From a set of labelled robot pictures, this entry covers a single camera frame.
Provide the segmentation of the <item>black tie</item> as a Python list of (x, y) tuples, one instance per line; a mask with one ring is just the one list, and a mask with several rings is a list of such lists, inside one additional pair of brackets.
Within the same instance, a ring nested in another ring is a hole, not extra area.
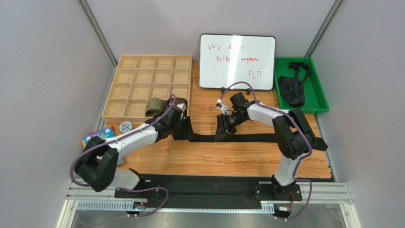
[(274, 133), (259, 133), (259, 134), (234, 134), (229, 136), (223, 140), (215, 141), (214, 135), (201, 135), (201, 134), (194, 134), (188, 141), (190, 142), (203, 142), (203, 143), (225, 143), (225, 142), (235, 142), (235, 143), (251, 143), (251, 142), (259, 142), (259, 143), (276, 143), (277, 138), (276, 134)]

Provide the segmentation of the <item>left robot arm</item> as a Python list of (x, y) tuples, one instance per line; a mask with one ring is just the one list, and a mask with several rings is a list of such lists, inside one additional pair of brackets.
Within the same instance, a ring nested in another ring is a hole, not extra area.
[(122, 135), (105, 140), (92, 137), (70, 167), (72, 181), (95, 192), (108, 187), (133, 190), (140, 182), (139, 174), (118, 168), (118, 161), (139, 148), (180, 134), (185, 117), (186, 112), (176, 105)]

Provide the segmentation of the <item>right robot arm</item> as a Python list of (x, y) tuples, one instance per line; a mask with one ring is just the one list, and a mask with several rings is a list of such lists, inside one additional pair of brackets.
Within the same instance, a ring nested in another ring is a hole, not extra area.
[(267, 106), (257, 100), (248, 101), (242, 93), (230, 98), (229, 107), (217, 101), (217, 131), (214, 141), (220, 142), (232, 137), (236, 127), (246, 121), (258, 121), (272, 127), (275, 140), (282, 153), (279, 167), (271, 178), (272, 195), (278, 199), (286, 197), (296, 183), (296, 173), (302, 160), (311, 155), (312, 150), (324, 151), (328, 148), (326, 142), (315, 136), (304, 113), (296, 108), (282, 110)]

